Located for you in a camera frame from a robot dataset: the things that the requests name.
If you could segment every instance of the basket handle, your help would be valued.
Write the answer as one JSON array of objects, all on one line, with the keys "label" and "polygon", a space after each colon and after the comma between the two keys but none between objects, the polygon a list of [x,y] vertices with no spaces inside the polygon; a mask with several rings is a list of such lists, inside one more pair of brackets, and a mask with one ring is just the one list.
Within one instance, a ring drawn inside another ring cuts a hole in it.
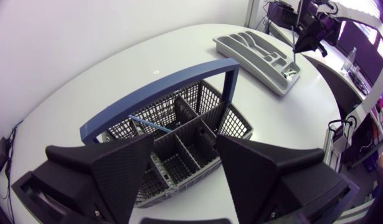
[{"label": "basket handle", "polygon": [[231,103],[240,64],[232,58],[195,65],[156,80],[113,103],[80,127],[83,143],[98,143],[97,136],[142,106],[187,84],[225,72],[222,99]]}]

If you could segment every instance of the white wall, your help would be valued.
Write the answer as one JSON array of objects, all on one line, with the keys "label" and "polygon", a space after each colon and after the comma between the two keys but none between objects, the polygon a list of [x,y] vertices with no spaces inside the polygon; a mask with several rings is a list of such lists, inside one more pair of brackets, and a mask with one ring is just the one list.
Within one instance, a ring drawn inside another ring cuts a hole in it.
[{"label": "white wall", "polygon": [[242,26],[247,5],[248,0],[0,0],[0,138],[103,59],[185,26]]}]

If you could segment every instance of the blue stick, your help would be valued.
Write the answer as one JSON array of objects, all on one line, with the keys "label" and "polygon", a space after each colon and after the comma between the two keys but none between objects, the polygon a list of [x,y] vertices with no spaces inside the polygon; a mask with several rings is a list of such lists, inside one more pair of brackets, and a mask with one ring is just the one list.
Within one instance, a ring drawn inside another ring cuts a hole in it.
[{"label": "blue stick", "polygon": [[157,124],[154,124],[154,123],[145,121],[145,120],[140,119],[140,118],[137,118],[137,117],[135,117],[135,116],[133,116],[133,115],[129,115],[128,117],[131,118],[131,119],[133,119],[133,120],[135,120],[135,121],[138,121],[138,122],[140,122],[140,123],[150,125],[151,127],[156,128],[156,129],[159,129],[159,130],[164,131],[164,132],[166,132],[166,133],[170,133],[170,132],[171,132],[171,130],[168,129],[168,128],[161,127],[161,126],[159,126],[159,125],[157,125]]}]

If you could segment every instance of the plastic bottle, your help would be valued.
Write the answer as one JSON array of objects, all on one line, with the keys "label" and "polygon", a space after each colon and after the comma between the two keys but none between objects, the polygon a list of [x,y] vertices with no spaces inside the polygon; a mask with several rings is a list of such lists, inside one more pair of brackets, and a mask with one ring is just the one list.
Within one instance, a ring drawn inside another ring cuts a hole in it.
[{"label": "plastic bottle", "polygon": [[342,65],[341,73],[343,75],[348,74],[348,71],[353,66],[353,62],[354,62],[355,57],[356,57],[356,48],[353,47],[353,50],[349,53],[348,57],[346,57],[346,60]]}]

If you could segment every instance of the desk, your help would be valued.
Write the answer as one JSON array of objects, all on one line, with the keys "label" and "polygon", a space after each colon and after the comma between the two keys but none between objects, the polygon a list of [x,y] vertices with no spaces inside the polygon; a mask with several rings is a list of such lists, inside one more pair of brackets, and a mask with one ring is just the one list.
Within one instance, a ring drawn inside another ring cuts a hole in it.
[{"label": "desk", "polygon": [[[274,37],[224,24],[190,26],[130,47],[68,82],[24,120],[17,130],[12,183],[47,159],[46,146],[82,146],[81,125],[116,100],[183,68],[224,58],[216,52],[212,38],[243,30],[263,36],[287,56],[293,55],[289,46]],[[338,107],[319,71],[302,55],[296,59],[302,73],[285,97],[276,96],[240,69],[232,103],[254,127],[251,140],[295,149],[322,148],[328,122],[339,119]],[[221,90],[224,74],[207,81]],[[5,192],[5,187],[0,175],[1,192]],[[14,193],[12,207],[18,223],[36,222]],[[173,198],[150,208],[135,208],[130,222],[138,223],[143,217],[178,220],[226,217],[237,223],[222,167]]]},{"label": "desk", "polygon": [[[291,30],[279,27],[272,22],[268,26],[269,31],[270,33],[272,33],[273,36],[279,38],[281,41],[290,46],[293,45],[293,37]],[[295,33],[295,42],[298,39],[298,37],[298,34]],[[337,98],[337,101],[341,102],[341,106],[346,105],[345,108],[352,108],[355,103],[360,104],[360,102],[364,101],[366,96],[364,96],[357,89],[357,87],[353,84],[349,76],[345,77],[343,74],[340,73],[342,65],[346,60],[346,57],[336,47],[329,45],[327,42],[321,41],[321,44],[327,50],[328,54],[326,57],[323,57],[319,50],[310,50],[308,52],[302,52],[301,54],[304,55],[313,65],[315,65],[323,76],[326,76],[326,80],[328,81],[331,89],[335,91],[338,89],[340,91],[339,94],[337,94],[334,91],[333,92]],[[367,85],[368,89],[371,90],[370,85],[368,84],[367,80],[362,76],[362,74],[358,73],[357,75],[359,75],[360,79]],[[352,91],[348,91],[345,88],[343,88],[345,84],[348,87],[348,90]],[[355,96],[358,97],[358,100],[351,100],[351,98],[354,98]],[[379,128],[381,137],[383,139],[383,128],[379,122],[375,108],[371,110],[370,115],[372,120],[375,122],[376,126]]]}]

